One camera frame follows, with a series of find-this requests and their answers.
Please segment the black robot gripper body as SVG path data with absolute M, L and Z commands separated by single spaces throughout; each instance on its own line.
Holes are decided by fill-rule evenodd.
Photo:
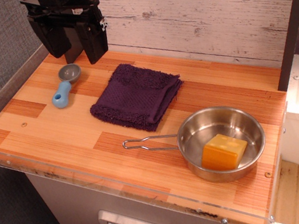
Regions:
M 107 22 L 98 6 L 99 0 L 20 0 L 36 35 L 46 38 L 59 28 L 87 24 L 89 29 L 104 30 Z

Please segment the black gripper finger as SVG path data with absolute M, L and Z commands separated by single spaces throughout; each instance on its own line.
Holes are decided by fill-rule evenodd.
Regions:
M 97 63 L 108 51 L 106 30 L 100 23 L 86 22 L 78 22 L 75 30 L 90 64 Z
M 28 16 L 28 19 L 33 31 L 52 56 L 59 58 L 71 49 L 71 42 L 63 27 L 55 26 L 45 16 L 38 18 Z

